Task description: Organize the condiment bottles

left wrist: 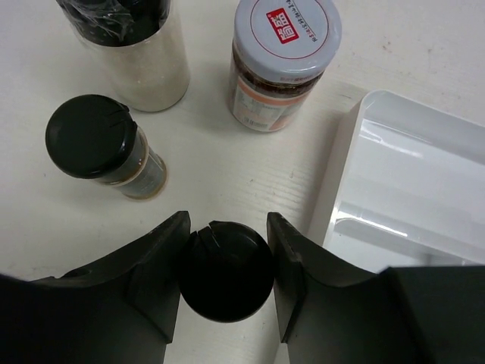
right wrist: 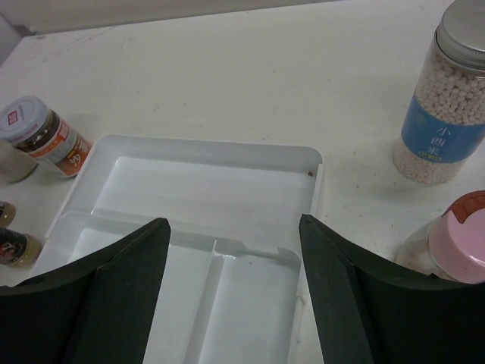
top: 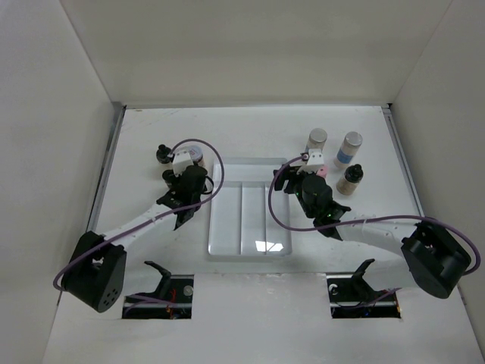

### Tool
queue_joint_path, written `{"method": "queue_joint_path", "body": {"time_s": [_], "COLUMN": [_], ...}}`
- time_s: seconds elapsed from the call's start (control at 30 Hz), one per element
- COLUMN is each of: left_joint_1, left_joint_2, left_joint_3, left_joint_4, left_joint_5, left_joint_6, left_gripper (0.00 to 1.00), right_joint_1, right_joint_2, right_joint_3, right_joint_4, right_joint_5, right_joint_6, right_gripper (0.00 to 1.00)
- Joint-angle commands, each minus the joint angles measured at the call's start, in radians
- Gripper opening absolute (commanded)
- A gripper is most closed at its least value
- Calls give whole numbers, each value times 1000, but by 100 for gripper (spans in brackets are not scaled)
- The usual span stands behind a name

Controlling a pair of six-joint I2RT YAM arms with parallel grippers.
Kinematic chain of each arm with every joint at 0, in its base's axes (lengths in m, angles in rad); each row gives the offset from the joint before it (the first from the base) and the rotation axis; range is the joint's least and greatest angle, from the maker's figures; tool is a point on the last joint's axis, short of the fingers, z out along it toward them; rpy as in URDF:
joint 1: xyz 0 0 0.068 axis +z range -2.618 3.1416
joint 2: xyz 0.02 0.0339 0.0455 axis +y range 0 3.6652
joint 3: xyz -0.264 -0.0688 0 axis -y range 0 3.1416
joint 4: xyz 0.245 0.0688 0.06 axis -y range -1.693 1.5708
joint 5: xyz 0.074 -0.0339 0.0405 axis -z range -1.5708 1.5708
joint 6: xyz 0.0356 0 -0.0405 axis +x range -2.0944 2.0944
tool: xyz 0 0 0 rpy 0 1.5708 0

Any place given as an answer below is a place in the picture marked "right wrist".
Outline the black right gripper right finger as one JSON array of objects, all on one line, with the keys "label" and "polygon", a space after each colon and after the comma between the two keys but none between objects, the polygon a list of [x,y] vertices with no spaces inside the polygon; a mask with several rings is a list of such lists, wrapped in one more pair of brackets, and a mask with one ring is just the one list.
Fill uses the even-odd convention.
[{"label": "black right gripper right finger", "polygon": [[397,265],[311,215],[302,258],[326,363],[482,363],[484,286]]}]

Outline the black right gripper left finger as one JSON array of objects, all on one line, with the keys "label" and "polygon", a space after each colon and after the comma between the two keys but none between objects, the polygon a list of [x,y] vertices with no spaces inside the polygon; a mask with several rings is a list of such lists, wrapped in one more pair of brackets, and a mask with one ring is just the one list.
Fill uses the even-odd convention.
[{"label": "black right gripper left finger", "polygon": [[1,288],[3,363],[141,363],[171,227],[156,218],[55,270]]}]

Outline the small black cap spice bottle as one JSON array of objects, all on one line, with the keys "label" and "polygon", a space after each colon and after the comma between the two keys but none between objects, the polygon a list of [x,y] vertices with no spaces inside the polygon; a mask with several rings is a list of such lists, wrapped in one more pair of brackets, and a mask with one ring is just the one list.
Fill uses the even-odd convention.
[{"label": "small black cap spice bottle", "polygon": [[1,264],[14,268],[32,265],[42,251],[42,243],[29,234],[1,228]]}]

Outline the black knob cap grinder bottle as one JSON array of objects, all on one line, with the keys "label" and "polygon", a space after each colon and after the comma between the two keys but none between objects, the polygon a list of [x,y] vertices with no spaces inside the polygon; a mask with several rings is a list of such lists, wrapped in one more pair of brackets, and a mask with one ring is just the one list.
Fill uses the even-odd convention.
[{"label": "black knob cap grinder bottle", "polygon": [[29,177],[37,163],[26,153],[15,149],[7,141],[1,141],[1,182],[17,183]]}]

